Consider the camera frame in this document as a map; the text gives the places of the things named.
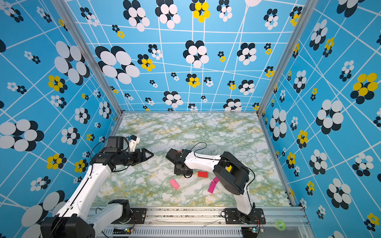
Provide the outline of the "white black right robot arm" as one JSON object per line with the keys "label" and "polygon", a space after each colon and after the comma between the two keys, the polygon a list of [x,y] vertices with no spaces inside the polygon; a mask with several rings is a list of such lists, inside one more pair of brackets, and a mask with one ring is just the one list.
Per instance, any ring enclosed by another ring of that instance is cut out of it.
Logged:
{"label": "white black right robot arm", "polygon": [[177,176],[191,176],[194,170],[214,173],[223,187],[235,196],[237,210],[247,217],[252,214],[254,205],[248,192],[250,170],[231,153],[208,156],[188,149],[181,152],[170,149],[166,159],[174,164]]}

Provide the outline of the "red block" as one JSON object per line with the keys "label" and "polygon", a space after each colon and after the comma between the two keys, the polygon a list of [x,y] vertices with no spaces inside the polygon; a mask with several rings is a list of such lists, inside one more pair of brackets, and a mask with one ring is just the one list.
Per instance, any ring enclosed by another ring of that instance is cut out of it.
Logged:
{"label": "red block", "polygon": [[200,178],[208,178],[208,172],[198,171],[197,176]]}

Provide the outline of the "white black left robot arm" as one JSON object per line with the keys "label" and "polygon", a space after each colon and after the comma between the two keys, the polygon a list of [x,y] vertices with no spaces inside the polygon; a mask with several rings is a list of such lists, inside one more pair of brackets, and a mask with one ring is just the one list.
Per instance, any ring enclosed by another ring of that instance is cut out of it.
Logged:
{"label": "white black left robot arm", "polygon": [[149,151],[137,149],[140,138],[111,136],[106,147],[91,159],[89,169],[78,188],[54,217],[46,218],[41,224],[44,238],[95,238],[116,220],[128,222],[133,217],[127,199],[109,202],[95,216],[89,218],[91,205],[105,180],[123,165],[126,168],[149,159]]}

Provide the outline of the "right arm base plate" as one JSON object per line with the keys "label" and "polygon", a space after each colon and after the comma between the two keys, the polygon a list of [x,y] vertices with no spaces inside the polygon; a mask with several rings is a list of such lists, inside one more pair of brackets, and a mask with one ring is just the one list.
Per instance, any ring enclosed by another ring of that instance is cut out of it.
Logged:
{"label": "right arm base plate", "polygon": [[248,225],[264,225],[266,218],[261,208],[254,208],[249,215],[240,212],[237,208],[225,208],[223,217],[228,225],[248,224]]}

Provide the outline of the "pink block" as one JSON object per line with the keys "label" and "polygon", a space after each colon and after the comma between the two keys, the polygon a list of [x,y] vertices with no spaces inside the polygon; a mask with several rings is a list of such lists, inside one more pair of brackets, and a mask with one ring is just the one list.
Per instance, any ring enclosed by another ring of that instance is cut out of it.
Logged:
{"label": "pink block", "polygon": [[177,183],[177,181],[176,181],[175,179],[171,179],[171,180],[170,180],[170,184],[171,184],[171,186],[172,186],[175,190],[177,190],[177,189],[180,187],[180,185]]}

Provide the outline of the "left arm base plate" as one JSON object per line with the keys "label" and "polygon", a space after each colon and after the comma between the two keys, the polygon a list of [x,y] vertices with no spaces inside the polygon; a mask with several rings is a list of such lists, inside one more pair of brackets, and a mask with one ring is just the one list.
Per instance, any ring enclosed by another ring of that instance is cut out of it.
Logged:
{"label": "left arm base plate", "polygon": [[128,212],[124,213],[117,224],[144,224],[146,219],[146,208],[131,208]]}

